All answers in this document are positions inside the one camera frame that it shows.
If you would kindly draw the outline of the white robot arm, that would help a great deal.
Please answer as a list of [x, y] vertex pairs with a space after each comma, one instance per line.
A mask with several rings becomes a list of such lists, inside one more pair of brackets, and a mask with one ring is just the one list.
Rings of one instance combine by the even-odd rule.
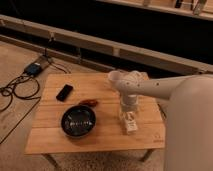
[[213, 171], [213, 74], [160, 79], [138, 71], [111, 71], [123, 111], [133, 111], [139, 95], [168, 101], [164, 171]]

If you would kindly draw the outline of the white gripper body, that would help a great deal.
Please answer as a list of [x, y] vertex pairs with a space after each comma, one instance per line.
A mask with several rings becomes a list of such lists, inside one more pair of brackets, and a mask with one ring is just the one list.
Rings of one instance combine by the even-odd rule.
[[134, 120], [138, 112], [137, 95], [120, 95], [120, 120]]

